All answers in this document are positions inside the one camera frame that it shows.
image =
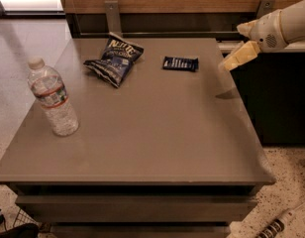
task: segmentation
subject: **gray tabletop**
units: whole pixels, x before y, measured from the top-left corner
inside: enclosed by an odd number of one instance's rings
[[[212,39],[131,39],[145,48],[119,89],[83,66],[107,40],[71,40],[55,68],[80,120],[55,136],[34,103],[0,162],[0,182],[273,183],[246,108]],[[161,69],[199,58],[198,72]]]

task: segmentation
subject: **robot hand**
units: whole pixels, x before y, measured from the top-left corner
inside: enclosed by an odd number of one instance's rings
[[[258,20],[243,23],[237,29],[250,41],[241,42],[224,58],[222,65],[227,70],[255,59],[261,52],[276,52],[289,44],[305,40],[305,0]]]

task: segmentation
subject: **bottle label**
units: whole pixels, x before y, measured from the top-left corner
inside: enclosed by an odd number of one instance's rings
[[[58,107],[67,100],[67,93],[64,84],[54,91],[48,91],[43,94],[35,94],[35,96],[45,108]]]

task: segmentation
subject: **floor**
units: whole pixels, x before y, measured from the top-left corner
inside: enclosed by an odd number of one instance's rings
[[[34,101],[27,86],[27,57],[42,56],[54,65],[70,38],[64,20],[0,20],[0,159]],[[305,200],[305,147],[264,149],[277,183],[257,194],[257,207],[243,222],[231,224],[229,238],[254,238],[283,210]],[[19,209],[15,199],[11,190],[0,185],[0,208],[8,229]],[[277,237],[305,238],[305,205]]]

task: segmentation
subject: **plastic bottle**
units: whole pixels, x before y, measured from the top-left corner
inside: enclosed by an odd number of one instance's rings
[[[39,100],[51,124],[53,132],[59,136],[68,136],[78,129],[78,120],[68,99],[60,74],[45,65],[42,58],[28,60],[31,72],[28,84]]]

